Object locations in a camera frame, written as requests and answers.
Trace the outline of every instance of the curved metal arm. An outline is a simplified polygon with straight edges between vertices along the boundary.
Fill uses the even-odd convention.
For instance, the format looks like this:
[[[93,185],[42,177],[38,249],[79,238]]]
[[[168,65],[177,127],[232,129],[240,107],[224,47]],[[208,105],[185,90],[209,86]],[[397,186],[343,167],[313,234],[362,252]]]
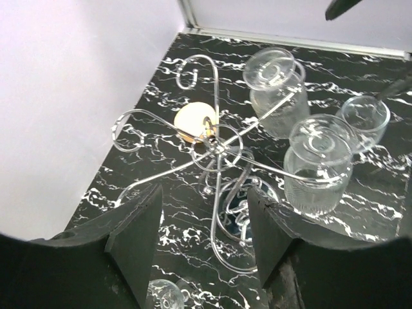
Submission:
[[[213,78],[214,78],[214,111],[216,113],[215,121],[216,121],[216,124],[219,124],[219,115],[220,115],[220,112],[219,112],[219,73],[218,73],[218,67],[216,66],[212,58],[206,55],[193,55],[183,60],[183,62],[178,67],[178,73],[176,74],[176,83],[179,86],[179,88],[182,90],[189,90],[195,87],[198,81],[198,70],[197,69],[193,70],[193,79],[192,79],[191,84],[188,86],[182,85],[182,83],[180,82],[180,77],[182,76],[182,71],[184,67],[186,66],[186,64],[188,64],[189,62],[191,62],[193,59],[196,59],[196,58],[206,59],[207,61],[210,62],[212,66]],[[216,128],[216,136],[219,137],[219,127]]]
[[[241,232],[240,232],[240,245],[242,247],[245,247],[246,244],[248,243],[248,240],[246,239],[246,233],[247,233],[247,228],[250,225],[250,219],[246,219],[245,222],[243,222],[242,228],[241,228]]]
[[[204,139],[199,138],[197,136],[193,136],[190,133],[179,129],[178,127],[172,125],[170,122],[164,120],[163,118],[159,117],[158,115],[155,115],[154,113],[151,113],[150,111],[146,111],[145,109],[131,109],[130,111],[126,111],[120,117],[118,117],[117,120],[115,121],[115,124],[113,125],[113,127],[111,127],[111,139],[113,140],[113,143],[114,143],[115,147],[120,151],[123,151],[125,153],[132,153],[132,152],[136,151],[137,149],[139,149],[140,147],[143,146],[143,137],[139,134],[138,134],[138,136],[139,136],[139,139],[140,139],[140,143],[132,149],[123,148],[117,142],[117,132],[118,132],[118,128],[119,128],[120,123],[122,122],[123,119],[125,119],[126,117],[128,117],[132,114],[135,114],[135,113],[142,113],[142,114],[145,114],[145,115],[149,115],[153,119],[156,119],[157,121],[161,122],[162,124],[165,124],[166,126],[170,127],[171,129],[174,129],[175,131],[179,132],[180,134],[187,135],[188,137],[192,138],[193,140],[196,140],[196,141],[199,141],[199,142],[204,141]]]
[[[239,146],[235,146],[232,147],[232,149],[235,149],[235,152],[238,152]],[[248,149],[244,149],[243,152],[250,152],[252,157],[252,151],[249,151]],[[216,159],[212,159],[208,166],[206,167],[206,169],[202,172],[202,174],[199,177],[199,182],[198,182],[198,191],[200,194],[206,193],[206,194],[212,194],[214,193],[214,191],[209,191],[209,192],[205,192],[205,188],[211,189],[212,185],[209,183],[209,177],[211,175],[212,172],[209,172],[208,169],[212,169],[212,167],[216,165]],[[240,177],[237,179],[233,179],[233,180],[229,180],[227,182],[224,182],[221,184],[221,187],[226,187],[229,183],[234,183],[233,187],[231,189],[226,188],[225,190],[221,189],[221,192],[224,191],[230,191],[229,195],[233,195],[233,197],[236,195],[236,193],[238,192],[238,189],[245,183],[245,180],[248,178],[250,172],[252,170],[252,164],[248,164],[245,168],[245,170],[241,173]],[[230,202],[232,201],[232,199],[230,199],[229,202],[224,202],[224,204],[226,204],[226,211],[228,212],[229,209],[229,205]]]
[[[221,169],[221,154],[218,155],[218,168]],[[226,266],[229,270],[237,272],[238,274],[249,275],[258,271],[257,266],[249,268],[239,268],[233,266],[228,261],[226,261],[223,256],[221,256],[218,246],[216,244],[216,226],[218,218],[218,208],[219,208],[219,198],[220,198],[220,188],[221,188],[221,172],[217,172],[216,175],[216,192],[214,193],[214,203],[213,203],[213,213],[212,213],[212,224],[211,224],[211,245],[215,256],[218,258],[219,262]]]
[[[252,151],[250,151],[248,149],[244,149],[243,153],[245,153],[250,159],[254,159]],[[253,166],[253,164],[248,162],[248,164],[245,166],[242,174],[236,180],[236,183],[234,184],[232,190],[230,190],[230,192],[226,196],[225,201],[223,202],[223,205],[225,205],[224,209],[225,209],[226,213],[228,213],[228,214],[233,214],[234,213],[230,210],[230,203],[232,203],[232,200],[234,199],[234,197],[239,192],[241,186],[245,183],[246,179],[249,177],[250,172],[252,171],[252,166]]]
[[[211,155],[211,152],[208,151],[205,154],[201,155],[199,158],[196,159],[196,161],[200,161],[203,160],[204,158],[208,157]],[[122,200],[125,198],[125,196],[127,196],[129,194],[129,192],[136,186],[141,185],[145,182],[150,182],[151,180],[154,180],[156,178],[168,175],[168,174],[172,174],[178,171],[181,171],[182,169],[185,169],[186,167],[191,166],[192,164],[194,164],[194,161],[189,161],[185,164],[179,165],[178,167],[175,167],[174,169],[170,169],[168,171],[164,171],[155,175],[152,175],[150,177],[138,180],[137,182],[133,182],[131,185],[129,185],[128,187],[126,187],[122,193],[120,193],[120,195],[118,196],[116,202],[115,202],[115,206],[118,207],[122,204]]]
[[[236,153],[233,153],[230,149],[226,150],[228,153],[235,155]],[[341,173],[337,176],[334,176],[332,178],[328,178],[328,179],[318,179],[318,178],[309,178],[309,177],[302,177],[302,176],[298,176],[298,175],[294,175],[294,174],[290,174],[288,172],[285,172],[282,169],[277,169],[275,167],[260,163],[258,161],[255,161],[253,159],[247,158],[246,156],[241,156],[241,160],[249,162],[253,165],[256,165],[258,167],[261,167],[263,169],[267,169],[268,171],[277,173],[277,174],[281,174],[283,176],[286,177],[291,177],[295,180],[300,180],[302,182],[308,182],[308,183],[313,183],[313,184],[329,184],[329,183],[336,183],[336,182],[340,182],[343,178],[348,176],[348,173]]]
[[[270,116],[270,114],[272,114],[275,110],[277,110],[278,108],[280,108],[284,103],[286,103],[287,101],[289,101],[297,92],[297,90],[295,91],[291,91],[287,96],[285,96],[282,100],[280,100],[274,107],[272,107],[267,113],[265,113],[262,117],[259,117],[259,119],[257,119],[253,124],[251,124],[250,126],[246,127],[245,129],[243,129],[242,131],[239,132],[240,136],[245,135],[246,133],[248,133],[249,131],[253,130],[255,127],[257,127],[260,122],[264,119],[266,119],[267,117]],[[233,143],[233,141],[235,141],[237,139],[237,136],[232,136],[231,138],[229,138],[226,142],[223,143],[223,145],[229,145],[231,143]]]

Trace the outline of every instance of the white wall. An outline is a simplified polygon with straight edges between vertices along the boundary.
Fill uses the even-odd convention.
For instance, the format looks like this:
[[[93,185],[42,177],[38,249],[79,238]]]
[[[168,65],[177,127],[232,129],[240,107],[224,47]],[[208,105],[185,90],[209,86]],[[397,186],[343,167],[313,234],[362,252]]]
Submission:
[[[334,21],[331,0],[189,0],[203,28],[412,52],[412,1],[363,0]]]
[[[0,232],[63,230],[183,28],[171,0],[0,3]]]

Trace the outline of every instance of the black marble surface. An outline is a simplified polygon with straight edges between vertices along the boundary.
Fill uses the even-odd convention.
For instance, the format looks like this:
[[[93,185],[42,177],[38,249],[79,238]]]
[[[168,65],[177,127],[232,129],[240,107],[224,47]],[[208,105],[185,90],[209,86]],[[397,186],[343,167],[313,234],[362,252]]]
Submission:
[[[251,55],[269,46],[273,44],[180,34],[137,106],[173,122],[176,112],[188,102],[213,105],[212,71],[207,62],[199,60],[186,66],[187,82],[191,70],[199,69],[198,85],[193,90],[181,90],[174,79],[184,58],[201,53],[212,57],[219,68],[221,122],[239,129],[247,127],[256,117],[242,70]],[[395,59],[284,47],[306,68],[305,85],[312,114],[335,114],[345,100],[377,93],[404,68],[404,63]],[[330,214],[307,220],[368,241],[410,232],[411,206],[406,203],[406,191],[412,161],[412,91],[385,102],[391,110],[391,121],[380,145],[355,156],[353,176],[340,205]],[[121,153],[112,147],[69,227],[114,207],[118,195],[130,183],[190,160],[190,145],[173,130],[148,118],[129,119],[119,137],[124,146],[139,141],[136,130],[144,134],[145,147],[135,153]],[[273,139],[261,127],[243,140],[257,161],[283,165],[288,140]],[[195,278],[203,286],[204,308],[266,308],[266,295],[259,288],[257,277],[228,271],[213,254],[209,241],[212,197],[198,194],[200,174],[198,167],[191,166],[159,180],[164,188],[165,220],[159,230],[152,278],[174,282],[181,277]],[[239,169],[232,169],[224,177],[239,174]],[[252,174],[271,183],[282,196],[283,206],[290,207],[283,196],[282,177],[258,168]],[[144,187],[136,188],[133,194]],[[218,237],[223,241],[220,250],[224,256],[236,259],[242,255],[237,244],[223,235]]]

